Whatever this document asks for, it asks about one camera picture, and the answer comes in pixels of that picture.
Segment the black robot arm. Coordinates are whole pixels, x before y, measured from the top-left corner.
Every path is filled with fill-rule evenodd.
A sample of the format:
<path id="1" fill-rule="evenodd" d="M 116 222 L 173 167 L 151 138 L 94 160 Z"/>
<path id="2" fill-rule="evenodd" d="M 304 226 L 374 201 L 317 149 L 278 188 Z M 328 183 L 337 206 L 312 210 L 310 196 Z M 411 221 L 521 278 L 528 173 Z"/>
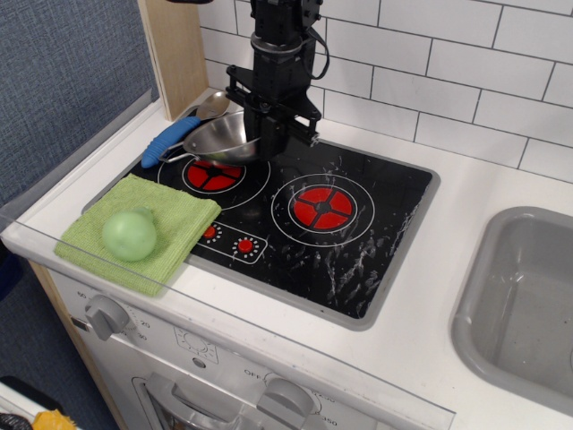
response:
<path id="1" fill-rule="evenodd" d="M 244 109 L 244 130 L 258 144 L 258 158 L 269 160 L 291 142 L 318 142 L 321 112 L 307 96 L 315 49 L 324 40 L 312 28 L 320 1 L 252 1 L 253 66 L 227 68 L 227 97 Z"/>

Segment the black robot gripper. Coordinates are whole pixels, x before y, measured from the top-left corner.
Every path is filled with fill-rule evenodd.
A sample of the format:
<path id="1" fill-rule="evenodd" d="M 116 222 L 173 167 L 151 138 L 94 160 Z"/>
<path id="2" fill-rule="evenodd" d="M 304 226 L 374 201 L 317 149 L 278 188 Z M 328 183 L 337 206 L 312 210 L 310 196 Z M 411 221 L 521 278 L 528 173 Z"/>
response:
<path id="1" fill-rule="evenodd" d="M 321 112 L 307 96 L 314 75 L 315 49 L 321 38 L 303 38 L 293 46 L 274 46 L 252 39 L 253 68 L 227 68 L 227 97 L 244 109 L 248 142 L 260 140 L 260 156 L 271 160 L 291 141 L 318 142 Z"/>

